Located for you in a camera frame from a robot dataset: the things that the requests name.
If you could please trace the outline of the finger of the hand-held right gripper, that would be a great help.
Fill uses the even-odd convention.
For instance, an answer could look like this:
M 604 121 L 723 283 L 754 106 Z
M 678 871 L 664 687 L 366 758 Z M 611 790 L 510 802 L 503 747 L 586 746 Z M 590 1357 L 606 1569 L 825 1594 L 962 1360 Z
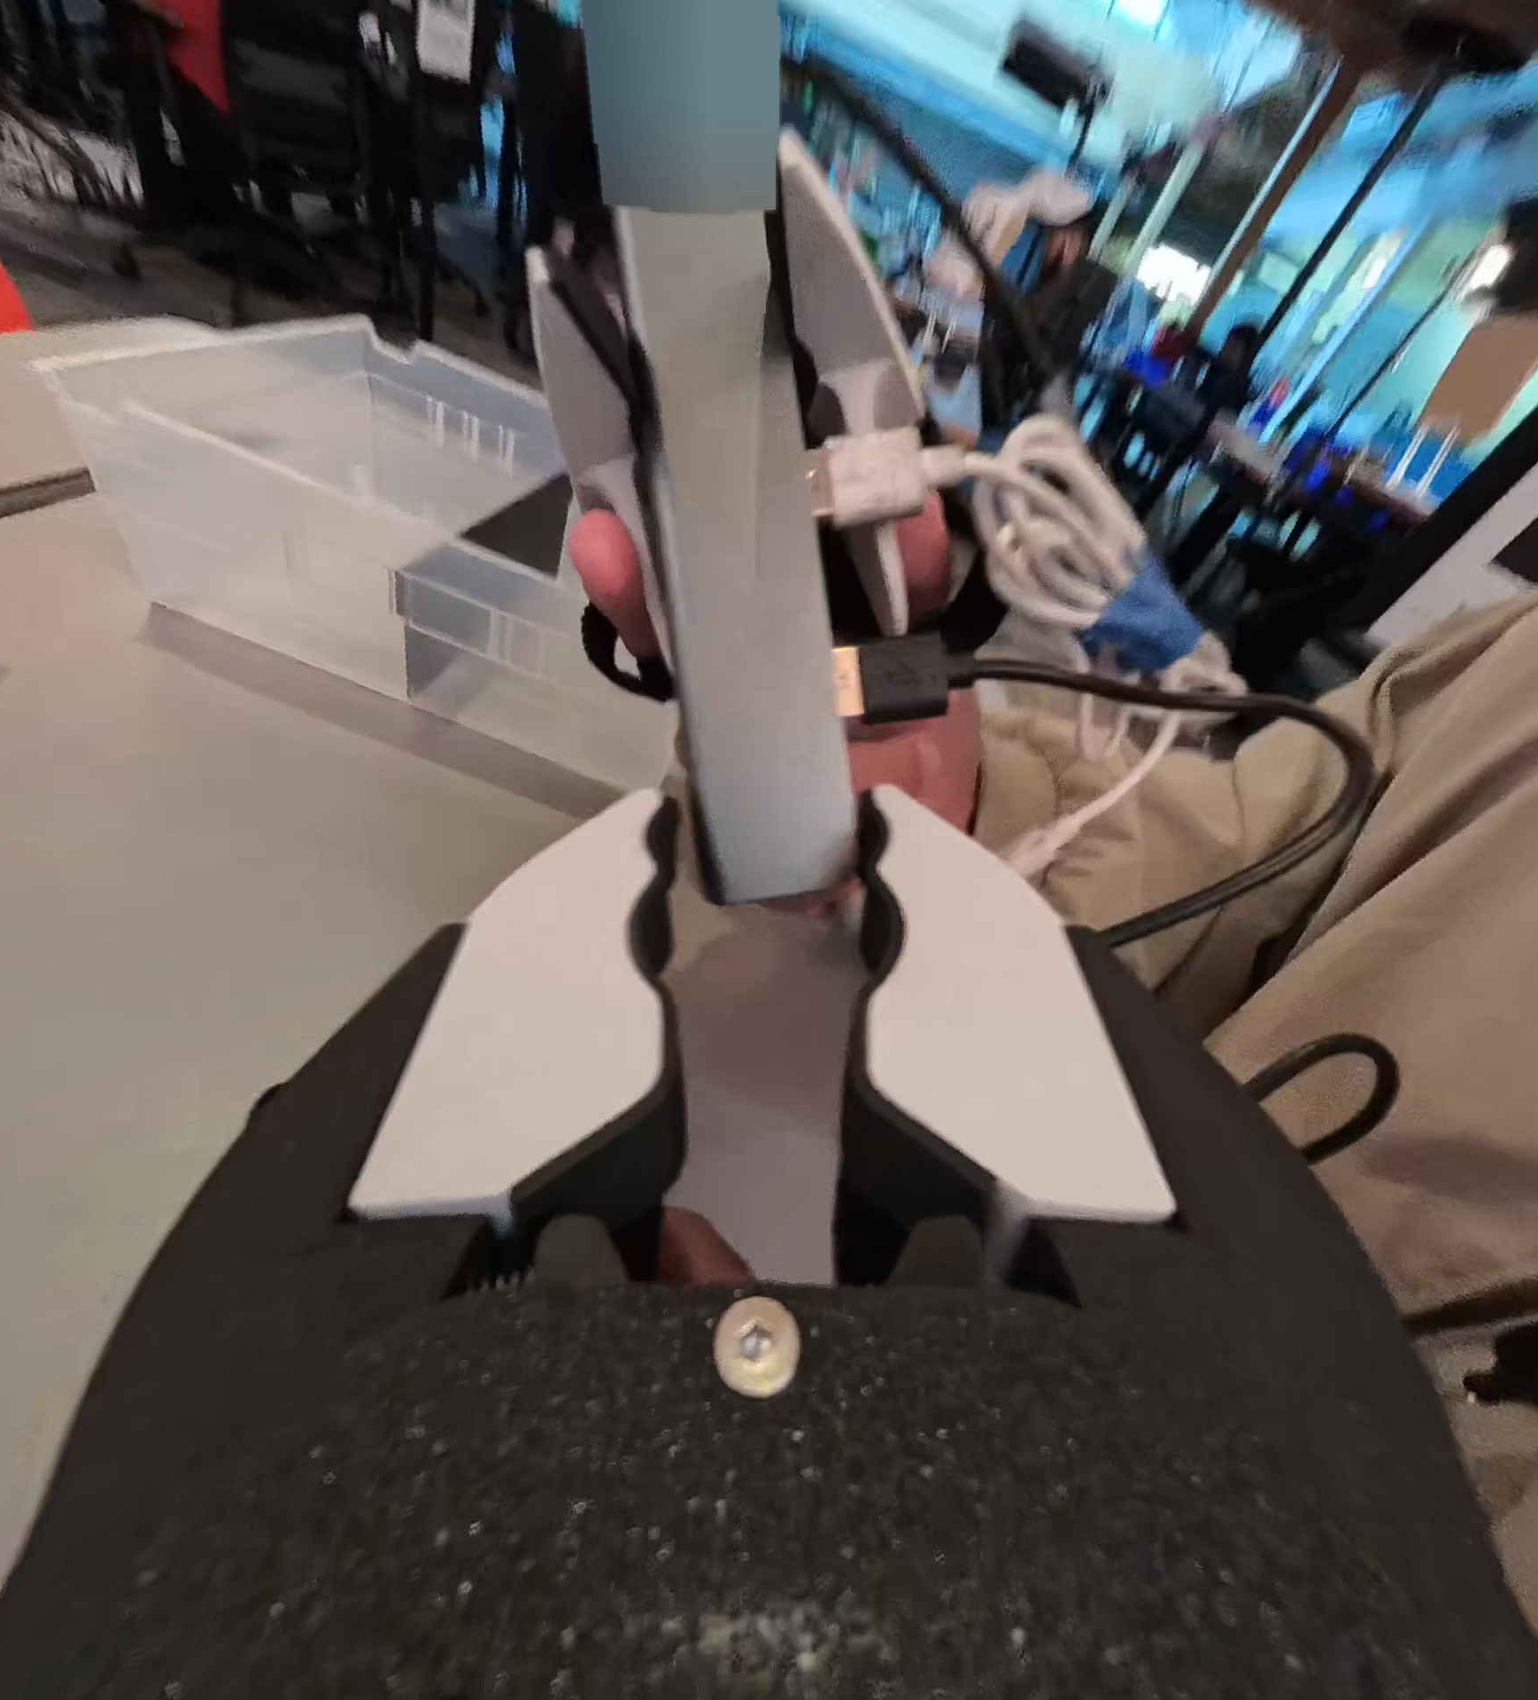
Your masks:
M 627 528 L 646 586 L 657 643 L 666 616 L 653 576 L 646 476 L 639 453 L 641 402 L 629 340 L 599 287 L 558 248 L 526 257 L 526 299 L 540 381 L 565 459 L 576 521 L 599 508 Z
M 877 631 L 902 638 L 910 611 L 898 523 L 928 494 L 919 379 L 859 234 L 795 133 L 779 135 L 778 177 L 793 345 L 815 379 L 818 510 L 848 551 Z

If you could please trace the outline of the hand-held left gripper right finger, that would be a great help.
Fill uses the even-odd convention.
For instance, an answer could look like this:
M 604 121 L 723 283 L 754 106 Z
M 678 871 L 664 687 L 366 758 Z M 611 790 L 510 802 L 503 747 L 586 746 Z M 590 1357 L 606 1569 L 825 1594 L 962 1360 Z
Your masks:
M 898 788 L 859 806 L 864 988 L 847 1041 L 843 1188 L 896 1229 L 962 1217 L 1158 1227 L 1176 1201 L 1070 930 Z

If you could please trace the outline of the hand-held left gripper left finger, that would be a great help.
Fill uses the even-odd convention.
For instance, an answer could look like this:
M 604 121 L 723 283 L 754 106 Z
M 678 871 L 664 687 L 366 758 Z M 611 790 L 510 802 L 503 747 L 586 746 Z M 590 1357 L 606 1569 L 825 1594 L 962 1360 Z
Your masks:
M 622 1227 L 687 1153 L 664 985 L 678 806 L 639 790 L 466 917 L 354 1178 L 363 1220 L 554 1217 Z

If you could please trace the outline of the grey USB hub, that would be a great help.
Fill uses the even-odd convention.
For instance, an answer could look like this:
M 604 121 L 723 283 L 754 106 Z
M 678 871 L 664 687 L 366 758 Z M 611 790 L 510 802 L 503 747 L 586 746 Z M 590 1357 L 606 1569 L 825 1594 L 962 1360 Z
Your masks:
M 724 905 L 818 894 L 850 866 L 855 802 L 765 216 L 622 207 L 615 229 L 707 889 Z

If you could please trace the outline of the clear plastic bin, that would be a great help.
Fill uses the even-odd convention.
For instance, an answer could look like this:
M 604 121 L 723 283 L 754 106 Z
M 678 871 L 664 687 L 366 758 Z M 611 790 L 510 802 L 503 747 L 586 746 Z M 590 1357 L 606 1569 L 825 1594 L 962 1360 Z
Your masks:
M 39 358 L 149 606 L 618 793 L 673 712 L 581 643 L 586 597 L 460 542 L 567 475 L 542 393 L 343 315 Z

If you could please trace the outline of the person's right hand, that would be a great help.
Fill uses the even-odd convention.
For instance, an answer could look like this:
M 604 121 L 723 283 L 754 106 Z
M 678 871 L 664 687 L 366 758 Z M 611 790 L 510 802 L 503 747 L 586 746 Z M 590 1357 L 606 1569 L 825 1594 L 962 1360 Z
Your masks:
M 923 622 L 939 615 L 949 592 L 949 533 L 942 501 L 930 494 L 923 510 L 898 521 L 907 609 Z M 646 604 L 646 586 L 625 524 L 606 508 L 583 514 L 568 554 L 590 602 L 609 622 L 630 655 L 661 657 Z M 896 788 L 964 832 L 974 829 L 983 788 L 983 714 L 971 691 L 953 691 L 933 717 L 870 726 L 847 723 L 852 788 L 866 795 Z

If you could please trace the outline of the black bin divider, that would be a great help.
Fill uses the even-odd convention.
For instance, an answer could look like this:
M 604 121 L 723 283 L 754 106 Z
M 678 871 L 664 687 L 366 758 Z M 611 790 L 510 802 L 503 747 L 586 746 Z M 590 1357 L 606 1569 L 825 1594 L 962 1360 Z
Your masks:
M 554 475 L 464 528 L 460 542 L 554 581 L 567 549 L 570 484 Z

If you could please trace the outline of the printed tag sign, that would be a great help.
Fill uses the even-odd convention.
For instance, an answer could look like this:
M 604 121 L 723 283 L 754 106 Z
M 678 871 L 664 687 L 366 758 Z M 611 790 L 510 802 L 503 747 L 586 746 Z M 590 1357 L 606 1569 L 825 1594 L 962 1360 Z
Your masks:
M 1366 629 L 1375 646 L 1405 643 L 1460 615 L 1538 586 L 1538 468 L 1472 533 Z

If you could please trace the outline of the person's beige jacket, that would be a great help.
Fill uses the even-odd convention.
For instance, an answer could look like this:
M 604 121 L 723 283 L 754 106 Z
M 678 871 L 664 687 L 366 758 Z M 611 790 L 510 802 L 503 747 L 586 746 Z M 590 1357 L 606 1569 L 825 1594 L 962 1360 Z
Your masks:
M 1538 1036 L 1513 1029 L 1481 1050 L 1453 1038 L 1433 1027 L 1405 1064 L 1394 1056 L 1394 1110 L 1323 1174 L 1463 1404 L 1456 1434 L 1538 1631 L 1538 1411 L 1481 1413 L 1454 1392 L 1479 1367 L 1479 1334 L 1538 1321 Z

